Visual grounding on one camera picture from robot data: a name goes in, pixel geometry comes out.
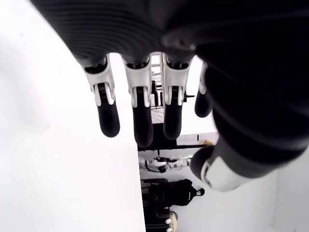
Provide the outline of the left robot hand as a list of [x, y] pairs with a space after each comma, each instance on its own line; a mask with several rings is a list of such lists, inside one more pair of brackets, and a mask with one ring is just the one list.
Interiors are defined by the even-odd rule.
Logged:
[[102, 132], [120, 130], [109, 54], [121, 55], [139, 147], [154, 138], [151, 54], [160, 52], [164, 136], [178, 138], [194, 56], [203, 60], [195, 103], [213, 115], [215, 145], [192, 172], [229, 191], [287, 165], [309, 146], [309, 3], [306, 0], [35, 0], [83, 67]]

